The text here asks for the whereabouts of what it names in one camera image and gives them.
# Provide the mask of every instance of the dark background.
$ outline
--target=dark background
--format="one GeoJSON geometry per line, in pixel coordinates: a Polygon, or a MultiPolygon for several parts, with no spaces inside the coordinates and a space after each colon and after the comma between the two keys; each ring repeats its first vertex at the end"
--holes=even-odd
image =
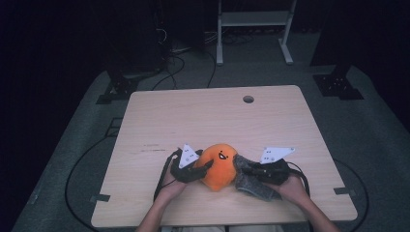
{"type": "MultiPolygon", "coordinates": [[[[136,6],[139,20],[135,30],[125,32],[115,8],[109,7],[111,1],[1,1],[2,231],[13,227],[84,93],[104,71],[107,55],[127,51],[127,46],[121,47],[127,44],[121,39],[134,37],[138,41],[132,48],[136,56],[123,54],[129,62],[144,67],[143,61],[150,60],[150,69],[155,69],[161,67],[156,61],[159,56],[166,58],[166,52],[147,46],[157,43],[153,43],[155,28],[149,25],[167,28],[170,37],[197,46],[202,45],[198,33],[216,30],[216,0],[141,2],[136,6]],[[90,3],[105,8],[92,9],[90,3]]],[[[238,3],[243,10],[276,7],[268,0],[244,2],[226,0],[224,7],[234,9],[238,3]]],[[[281,4],[284,1],[278,1],[278,6],[281,4]]],[[[334,65],[347,48],[353,65],[370,76],[407,129],[409,10],[406,1],[336,0],[332,4],[300,0],[292,25],[296,33],[322,31],[312,57],[314,66],[334,65]]]]}

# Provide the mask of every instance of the cable on floor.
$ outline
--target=cable on floor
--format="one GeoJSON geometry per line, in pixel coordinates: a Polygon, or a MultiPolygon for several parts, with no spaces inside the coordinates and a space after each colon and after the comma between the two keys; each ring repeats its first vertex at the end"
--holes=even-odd
{"type": "Polygon", "coordinates": [[[67,178],[66,186],[65,186],[65,189],[64,189],[64,200],[65,200],[66,206],[67,206],[67,208],[69,209],[69,211],[70,211],[70,213],[72,214],[72,216],[73,216],[78,222],[80,222],[82,225],[84,225],[85,227],[87,227],[87,228],[90,229],[91,231],[95,231],[95,232],[99,232],[99,230],[97,230],[94,226],[88,224],[88,223],[85,222],[83,219],[81,219],[81,218],[75,213],[75,211],[73,210],[72,206],[70,205],[69,195],[68,195],[68,192],[69,192],[69,183],[70,183],[70,179],[71,179],[71,177],[72,177],[72,175],[73,175],[73,172],[75,171],[75,169],[76,169],[76,167],[78,166],[78,164],[82,161],[82,159],[83,159],[87,154],[89,154],[89,152],[90,152],[91,150],[93,150],[96,146],[98,146],[100,143],[102,143],[103,141],[105,141],[108,137],[116,137],[116,136],[113,136],[113,135],[114,135],[114,134],[117,134],[117,133],[118,133],[118,131],[112,132],[112,133],[110,133],[110,134],[106,134],[102,139],[100,139],[99,141],[97,141],[96,143],[94,143],[90,148],[88,148],[88,149],[77,159],[77,161],[75,162],[74,166],[73,166],[72,169],[70,170],[70,174],[69,174],[69,177],[67,178]]]}

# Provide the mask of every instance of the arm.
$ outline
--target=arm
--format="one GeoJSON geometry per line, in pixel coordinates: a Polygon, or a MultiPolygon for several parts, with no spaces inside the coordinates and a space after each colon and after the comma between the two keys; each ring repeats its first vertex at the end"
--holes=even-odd
{"type": "Polygon", "coordinates": [[[287,181],[280,186],[264,183],[277,191],[283,198],[298,206],[306,215],[317,232],[337,232],[339,229],[328,217],[314,204],[305,191],[301,179],[291,174],[287,181]]]}
{"type": "Polygon", "coordinates": [[[162,215],[166,207],[174,198],[181,194],[187,186],[187,184],[175,180],[172,176],[170,173],[171,164],[168,166],[168,170],[163,179],[164,187],[161,189],[145,218],[141,221],[138,228],[136,228],[136,232],[157,232],[160,228],[162,215]]]}

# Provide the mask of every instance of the white triangular marker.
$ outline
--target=white triangular marker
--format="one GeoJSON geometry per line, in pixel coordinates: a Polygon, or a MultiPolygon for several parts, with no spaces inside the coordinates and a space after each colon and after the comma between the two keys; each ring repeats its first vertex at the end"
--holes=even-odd
{"type": "Polygon", "coordinates": [[[287,155],[293,153],[295,148],[277,148],[277,147],[267,147],[263,151],[260,163],[271,163],[276,162],[287,155]]]}
{"type": "Polygon", "coordinates": [[[199,155],[190,147],[190,145],[185,144],[182,150],[182,156],[179,164],[179,168],[182,169],[192,162],[199,159],[199,155]]]}

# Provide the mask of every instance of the black stand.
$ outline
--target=black stand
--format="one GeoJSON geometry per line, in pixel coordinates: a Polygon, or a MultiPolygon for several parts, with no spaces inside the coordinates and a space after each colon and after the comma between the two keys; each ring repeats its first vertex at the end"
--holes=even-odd
{"type": "Polygon", "coordinates": [[[120,71],[116,72],[108,70],[110,83],[105,89],[105,92],[99,96],[96,104],[110,104],[112,101],[127,101],[133,92],[136,91],[139,81],[154,76],[159,73],[155,71],[152,73],[140,73],[137,77],[127,79],[120,71]]]}
{"type": "Polygon", "coordinates": [[[350,64],[338,64],[330,74],[316,74],[314,81],[323,97],[339,97],[341,100],[362,100],[359,90],[352,87],[346,78],[350,64]]]}

